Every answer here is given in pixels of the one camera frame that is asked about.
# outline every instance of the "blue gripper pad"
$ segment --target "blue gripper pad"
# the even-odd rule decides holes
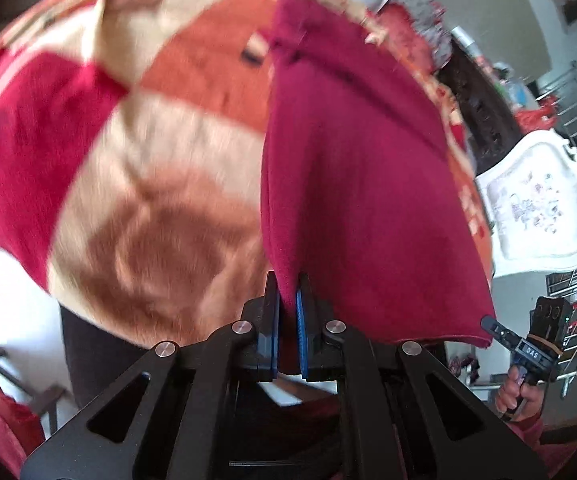
[[[309,360],[307,348],[307,327],[304,319],[304,305],[302,291],[297,290],[297,352],[299,352],[299,369],[303,379],[309,378]]]
[[[275,313],[273,316],[273,355],[270,359],[270,369],[273,378],[278,378],[278,346],[280,344],[280,294],[275,299]]]

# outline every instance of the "red cloth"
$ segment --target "red cloth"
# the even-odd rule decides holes
[[[1,55],[0,75],[15,59]],[[0,95],[0,247],[43,288],[64,197],[124,95],[93,63],[49,52],[27,62]]]
[[[577,440],[565,444],[540,444],[544,423],[539,413],[518,423],[507,424],[542,459],[547,466],[549,478],[553,478],[577,450]]]
[[[44,442],[37,415],[0,389],[0,460],[17,478],[28,455]]]
[[[297,275],[369,337],[487,346],[488,282],[435,106],[366,31],[279,0],[262,233],[286,304]]]

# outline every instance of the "finger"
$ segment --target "finger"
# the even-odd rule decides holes
[[[504,401],[500,398],[500,394],[497,394],[495,396],[495,409],[500,413],[504,413],[507,410],[507,406],[506,404],[504,404]]]
[[[520,371],[518,370],[518,367],[516,365],[513,365],[511,368],[509,368],[508,376],[510,380],[514,382],[520,378]]]
[[[517,408],[518,403],[515,400],[514,396],[511,396],[506,392],[499,392],[498,396],[499,396],[501,404],[504,406],[504,409],[500,409],[501,412],[505,412],[506,410],[513,410],[513,409]]]
[[[511,395],[513,397],[517,397],[520,395],[520,387],[518,386],[518,383],[516,383],[510,377],[508,377],[504,381],[504,386],[502,386],[502,388],[504,389],[504,391],[506,393],[508,393],[509,395]]]
[[[531,386],[530,384],[523,384],[520,388],[520,394],[522,397],[532,402],[542,402],[542,399],[544,398],[544,392],[537,386]]]

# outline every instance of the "white ornate chair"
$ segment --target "white ornate chair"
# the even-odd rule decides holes
[[[493,222],[496,277],[577,268],[577,149],[568,140],[530,133],[476,182]]]

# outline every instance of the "orange patch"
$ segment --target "orange patch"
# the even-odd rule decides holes
[[[273,0],[221,0],[166,44],[140,86],[183,99],[264,133],[270,61],[242,57],[251,35],[270,25]]]
[[[462,211],[469,226],[473,243],[480,256],[486,278],[488,282],[491,283],[493,278],[493,247],[491,245],[491,233],[487,225],[484,205],[480,200],[475,183],[464,170],[462,170],[451,150],[447,153],[447,161],[449,169],[453,174],[457,195],[462,204]]]

